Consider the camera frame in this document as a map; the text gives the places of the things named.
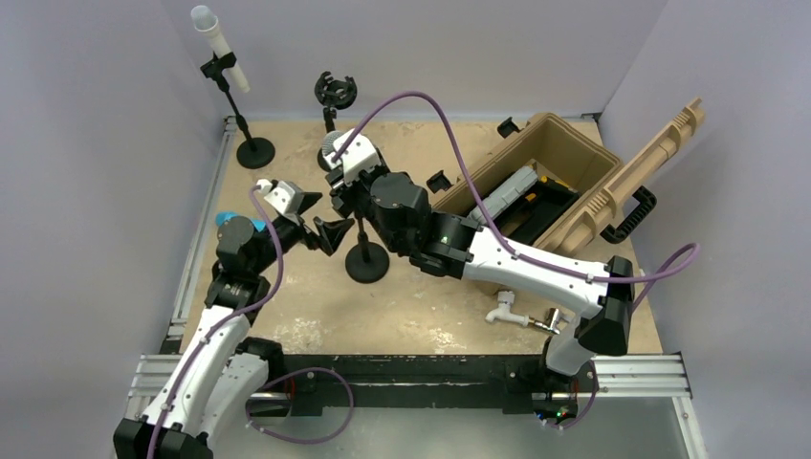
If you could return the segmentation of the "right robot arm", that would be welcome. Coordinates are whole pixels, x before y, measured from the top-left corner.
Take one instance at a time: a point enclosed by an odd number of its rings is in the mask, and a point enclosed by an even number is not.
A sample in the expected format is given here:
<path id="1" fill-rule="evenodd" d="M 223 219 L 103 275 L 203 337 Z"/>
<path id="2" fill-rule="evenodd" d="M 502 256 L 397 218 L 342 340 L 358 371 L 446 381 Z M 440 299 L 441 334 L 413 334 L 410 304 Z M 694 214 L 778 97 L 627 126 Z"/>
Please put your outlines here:
<path id="1" fill-rule="evenodd" d="M 367 221 L 388 252 L 423 273 L 500 284 L 571 311 L 573 324 L 547 340 L 537 363 L 544 386 L 563 387 L 595 355 L 627 353 L 634 301 L 628 259 L 613 256 L 600 263 L 515 241 L 501 244 L 493 230 L 477 221 L 433 209 L 425 188 L 385 166 L 352 179 L 335 168 L 325 180 L 339 215 Z"/>

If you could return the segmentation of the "black clip mic stand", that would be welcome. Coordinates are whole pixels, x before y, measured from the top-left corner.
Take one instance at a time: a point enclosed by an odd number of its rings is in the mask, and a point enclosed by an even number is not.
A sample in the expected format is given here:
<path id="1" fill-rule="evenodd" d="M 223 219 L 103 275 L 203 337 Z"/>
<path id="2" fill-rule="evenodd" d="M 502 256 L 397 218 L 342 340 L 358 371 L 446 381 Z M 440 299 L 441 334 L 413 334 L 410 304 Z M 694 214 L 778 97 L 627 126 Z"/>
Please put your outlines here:
<path id="1" fill-rule="evenodd" d="M 386 249 L 369 240 L 363 218 L 355 213 L 358 226 L 357 244 L 346 254 L 344 268 L 351 279 L 361 284 L 380 281 L 388 272 L 390 261 Z"/>

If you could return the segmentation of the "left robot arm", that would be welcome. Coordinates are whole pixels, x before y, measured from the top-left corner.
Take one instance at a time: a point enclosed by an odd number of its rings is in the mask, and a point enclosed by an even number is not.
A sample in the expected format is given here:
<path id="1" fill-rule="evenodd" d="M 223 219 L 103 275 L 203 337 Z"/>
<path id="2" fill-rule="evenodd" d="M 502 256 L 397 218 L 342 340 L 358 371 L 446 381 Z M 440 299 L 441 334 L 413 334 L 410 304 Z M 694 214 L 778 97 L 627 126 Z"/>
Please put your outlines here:
<path id="1" fill-rule="evenodd" d="M 211 458 L 249 397 L 287 379 L 280 344 L 249 331 L 279 290 L 284 254 L 301 244 L 331 255 L 354 222 L 316 218 L 307 226 L 302 214 L 320 199 L 318 192 L 254 186 L 249 196 L 264 198 L 275 218 L 217 216 L 216 261 L 198 328 L 153 401 L 141 415 L 120 421 L 113 434 L 117 457 Z"/>

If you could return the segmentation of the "black shockmount mic stand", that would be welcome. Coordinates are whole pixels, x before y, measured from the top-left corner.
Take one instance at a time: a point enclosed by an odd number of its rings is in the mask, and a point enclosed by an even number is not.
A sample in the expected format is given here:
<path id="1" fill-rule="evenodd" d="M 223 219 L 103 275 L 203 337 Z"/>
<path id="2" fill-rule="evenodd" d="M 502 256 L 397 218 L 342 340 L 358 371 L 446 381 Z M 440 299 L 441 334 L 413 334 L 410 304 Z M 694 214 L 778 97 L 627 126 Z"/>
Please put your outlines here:
<path id="1" fill-rule="evenodd" d="M 337 130 L 334 120 L 338 111 L 349 108 L 357 98 L 358 86 L 355 79 L 351 76 L 336 79 L 330 71 L 325 71 L 319 76 L 314 92 L 318 103 L 322 106 L 326 134 Z"/>

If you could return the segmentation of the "glitter rhinestone microphone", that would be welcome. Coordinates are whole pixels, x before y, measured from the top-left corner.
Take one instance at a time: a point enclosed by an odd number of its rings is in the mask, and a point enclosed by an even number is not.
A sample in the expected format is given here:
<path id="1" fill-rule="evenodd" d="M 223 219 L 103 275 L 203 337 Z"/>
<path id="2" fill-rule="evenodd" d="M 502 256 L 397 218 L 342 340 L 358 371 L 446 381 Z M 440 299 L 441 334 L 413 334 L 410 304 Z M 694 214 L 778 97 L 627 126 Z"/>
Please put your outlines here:
<path id="1" fill-rule="evenodd" d="M 324 136 L 318 159 L 318 164 L 323 170 L 330 171 L 336 166 L 332 162 L 332 156 L 337 151 L 336 147 L 334 146 L 334 142 L 342 135 L 342 131 L 333 130 Z"/>

